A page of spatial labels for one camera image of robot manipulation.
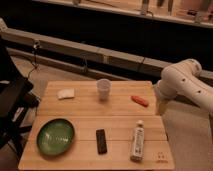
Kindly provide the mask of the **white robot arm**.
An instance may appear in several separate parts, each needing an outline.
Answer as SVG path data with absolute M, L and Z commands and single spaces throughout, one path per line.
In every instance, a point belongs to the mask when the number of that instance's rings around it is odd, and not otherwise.
M 166 66 L 154 91 L 159 100 L 172 100 L 178 94 L 185 96 L 209 113 L 213 125 L 213 87 L 198 79 L 201 71 L 201 64 L 195 59 Z

